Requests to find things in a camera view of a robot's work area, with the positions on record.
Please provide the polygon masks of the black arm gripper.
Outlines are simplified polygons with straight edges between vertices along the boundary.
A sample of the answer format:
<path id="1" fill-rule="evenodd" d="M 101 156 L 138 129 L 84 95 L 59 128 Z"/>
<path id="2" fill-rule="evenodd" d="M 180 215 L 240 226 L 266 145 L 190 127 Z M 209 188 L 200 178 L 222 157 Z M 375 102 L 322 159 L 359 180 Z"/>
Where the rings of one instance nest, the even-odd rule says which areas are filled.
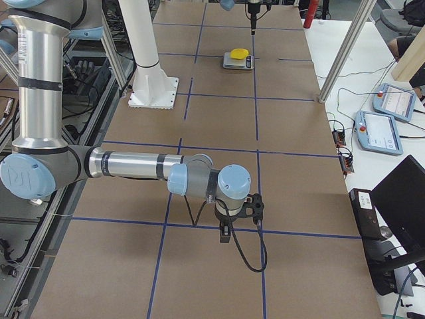
<path id="1" fill-rule="evenodd" d="M 216 218 L 223 224 L 228 226 L 230 229 L 233 229 L 233 223 L 242 217 L 243 203 L 239 207 L 230 207 L 225 209 L 222 202 L 216 202 L 214 205 L 214 213 Z"/>

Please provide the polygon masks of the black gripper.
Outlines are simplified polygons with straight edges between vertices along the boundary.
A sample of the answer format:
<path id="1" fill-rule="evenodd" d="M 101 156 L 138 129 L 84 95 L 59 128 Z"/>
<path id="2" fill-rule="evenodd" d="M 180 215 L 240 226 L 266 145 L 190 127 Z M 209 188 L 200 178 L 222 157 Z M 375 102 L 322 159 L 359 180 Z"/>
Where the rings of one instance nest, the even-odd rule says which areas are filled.
<path id="1" fill-rule="evenodd" d="M 251 35 L 255 35 L 256 32 L 256 22 L 257 22 L 257 14 L 260 13 L 261 6 L 263 5 L 262 0 L 247 0 L 247 12 L 250 17 L 250 30 Z"/>

